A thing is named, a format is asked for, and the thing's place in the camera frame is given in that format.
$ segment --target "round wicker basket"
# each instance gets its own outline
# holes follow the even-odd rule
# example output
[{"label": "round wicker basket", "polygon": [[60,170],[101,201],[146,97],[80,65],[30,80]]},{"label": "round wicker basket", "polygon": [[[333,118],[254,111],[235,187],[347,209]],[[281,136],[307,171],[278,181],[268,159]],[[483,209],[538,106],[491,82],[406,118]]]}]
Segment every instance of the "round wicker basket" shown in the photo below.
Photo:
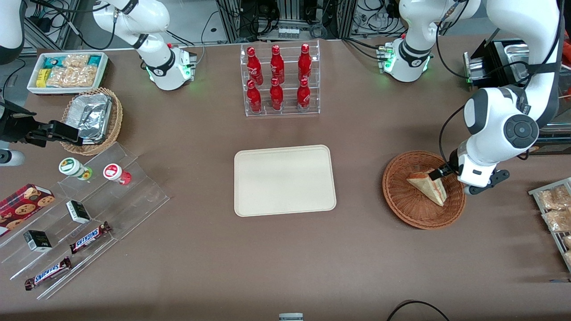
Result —
[{"label": "round wicker basket", "polygon": [[[106,88],[97,88],[95,90],[90,90],[85,93],[81,93],[78,96],[82,95],[94,95],[94,94],[106,94],[113,99],[113,105],[111,106],[111,115],[109,116],[109,125],[107,126],[107,133],[106,139],[103,143],[99,145],[83,145],[83,146],[76,146],[69,143],[61,143],[63,148],[70,153],[80,154],[84,156],[93,156],[105,151],[109,148],[113,143],[117,140],[119,136],[119,131],[121,130],[121,121],[123,120],[123,107],[121,106],[121,102],[117,99],[115,94]],[[62,122],[65,123],[67,118],[67,113],[70,110],[71,101],[67,104],[67,108],[63,112]]]},{"label": "round wicker basket", "polygon": [[389,207],[404,222],[434,230],[454,223],[466,206],[464,186],[455,175],[442,178],[447,199],[440,207],[407,181],[414,172],[438,168],[444,161],[427,151],[409,151],[393,158],[383,174],[383,194]]}]

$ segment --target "snickers bar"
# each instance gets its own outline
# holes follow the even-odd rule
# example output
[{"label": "snickers bar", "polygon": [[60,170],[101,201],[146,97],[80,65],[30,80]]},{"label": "snickers bar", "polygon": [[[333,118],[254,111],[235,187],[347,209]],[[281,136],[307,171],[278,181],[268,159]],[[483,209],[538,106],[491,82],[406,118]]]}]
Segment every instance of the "snickers bar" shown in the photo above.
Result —
[{"label": "snickers bar", "polygon": [[105,221],[103,224],[99,225],[96,229],[91,231],[89,234],[82,237],[79,241],[75,242],[74,244],[71,244],[70,245],[71,253],[72,254],[77,253],[79,250],[88,246],[89,244],[92,244],[93,241],[97,240],[103,234],[105,234],[109,231],[111,231],[111,227],[109,226],[109,224],[107,224],[107,221]]},{"label": "snickers bar", "polygon": [[24,286],[26,287],[26,291],[30,291],[31,289],[38,286],[40,283],[44,282],[49,278],[53,278],[56,274],[60,273],[64,270],[71,270],[71,261],[70,258],[66,257],[63,261],[59,262],[58,264],[48,268],[46,271],[38,274],[35,278],[30,278],[26,280]]}]

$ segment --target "acrylic bottle rack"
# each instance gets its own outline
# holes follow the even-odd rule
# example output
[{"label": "acrylic bottle rack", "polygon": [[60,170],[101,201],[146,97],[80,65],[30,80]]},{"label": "acrylic bottle rack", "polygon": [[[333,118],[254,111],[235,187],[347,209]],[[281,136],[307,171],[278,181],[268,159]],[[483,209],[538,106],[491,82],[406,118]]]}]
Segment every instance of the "acrylic bottle rack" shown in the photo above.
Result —
[{"label": "acrylic bottle rack", "polygon": [[[299,79],[297,77],[297,61],[301,53],[301,44],[309,44],[309,55],[311,56],[311,76],[309,78],[308,87],[311,90],[309,98],[309,109],[301,113],[297,110],[297,89],[299,88]],[[249,43],[242,45],[240,48],[240,69],[242,71],[242,90],[244,92],[244,109],[248,117],[263,117],[263,116],[280,116],[280,115],[306,115],[306,114],[319,114],[321,111],[320,100],[320,52],[318,41],[305,41],[305,42],[279,42],[280,52],[284,58],[285,65],[285,82],[281,85],[284,91],[284,106],[281,111],[275,111],[271,105],[270,88],[272,72],[270,69],[270,60],[272,59],[272,45],[273,43]],[[264,83],[258,86],[258,90],[262,95],[262,112],[260,114],[252,113],[248,104],[248,97],[246,92],[248,87],[246,82],[250,78],[248,74],[248,55],[246,49],[254,47],[256,49],[256,56],[262,64],[262,76]]]},{"label": "acrylic bottle rack", "polygon": [[[26,279],[35,277],[69,256],[73,266],[71,270],[57,274],[28,292],[37,299],[47,299],[163,206],[169,197],[135,160],[135,155],[119,143],[114,143],[85,164],[93,170],[89,180],[81,181],[68,176],[53,185],[50,190],[56,200],[47,210],[35,214],[0,238],[0,268],[3,274],[21,284],[24,292]],[[110,163],[116,163],[130,172],[131,182],[120,185],[103,177],[103,168]],[[66,208],[66,203],[71,199],[83,203],[91,217],[88,223],[79,224],[71,220]],[[112,230],[72,255],[69,245],[105,221]],[[44,231],[52,249],[44,253],[30,251],[23,237],[27,230]]]}]

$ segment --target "brown table surface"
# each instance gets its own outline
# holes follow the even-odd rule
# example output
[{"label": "brown table surface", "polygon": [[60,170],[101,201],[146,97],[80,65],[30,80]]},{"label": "brown table surface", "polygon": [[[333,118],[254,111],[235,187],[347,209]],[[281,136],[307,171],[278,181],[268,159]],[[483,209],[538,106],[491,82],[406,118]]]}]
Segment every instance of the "brown table surface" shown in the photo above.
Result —
[{"label": "brown table surface", "polygon": [[[482,38],[442,37],[450,67],[460,71],[462,52]],[[244,116],[239,45],[208,47],[196,80],[169,92],[149,81],[134,50],[108,51],[105,85],[124,108],[119,141],[171,200],[49,300],[2,272],[0,319],[384,320],[407,299],[452,320],[571,319],[571,284],[548,283],[568,277],[565,265],[526,193],[571,176],[569,157],[502,163],[511,178],[469,197],[452,226],[407,226],[382,196],[384,167],[408,150],[437,153],[442,123],[471,94],[438,59],[418,81],[400,83],[341,41],[320,45],[321,114],[287,119]],[[30,94],[25,107],[39,121],[60,119],[69,100]],[[468,135],[457,117],[446,153]],[[331,150],[334,210],[234,213],[238,151],[315,144]],[[57,164],[71,154],[59,143],[12,147],[27,159],[0,168],[2,197],[63,178]],[[420,307],[399,314],[438,320]]]}]

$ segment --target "red bottle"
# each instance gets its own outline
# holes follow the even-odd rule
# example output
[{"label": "red bottle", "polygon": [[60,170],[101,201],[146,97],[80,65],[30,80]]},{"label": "red bottle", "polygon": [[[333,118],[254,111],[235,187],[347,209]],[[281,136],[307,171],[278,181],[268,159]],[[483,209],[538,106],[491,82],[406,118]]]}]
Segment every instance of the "red bottle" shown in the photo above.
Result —
[{"label": "red bottle", "polygon": [[256,50],[254,47],[248,47],[246,52],[248,53],[248,73],[250,74],[250,79],[253,79],[258,86],[261,86],[264,83],[264,77],[262,76],[262,64],[256,57]]},{"label": "red bottle", "polygon": [[309,110],[309,96],[311,90],[307,87],[307,78],[300,81],[300,86],[297,89],[297,110],[304,113]]},{"label": "red bottle", "polygon": [[299,55],[297,67],[299,69],[297,73],[299,81],[303,78],[309,79],[309,76],[311,76],[311,56],[309,56],[309,45],[306,43],[301,45],[301,55]]},{"label": "red bottle", "polygon": [[277,77],[272,78],[272,87],[270,88],[270,97],[272,98],[272,108],[275,111],[282,110],[284,106],[284,91],[280,86]]},{"label": "red bottle", "polygon": [[272,77],[277,77],[280,84],[286,81],[286,70],[284,67],[284,58],[280,54],[280,46],[272,46],[272,60],[270,61],[272,69]]},{"label": "red bottle", "polygon": [[256,88],[256,83],[248,79],[246,83],[248,85],[248,91],[246,91],[246,96],[248,96],[248,104],[252,113],[259,114],[262,112],[262,96],[260,96],[260,91]]}]

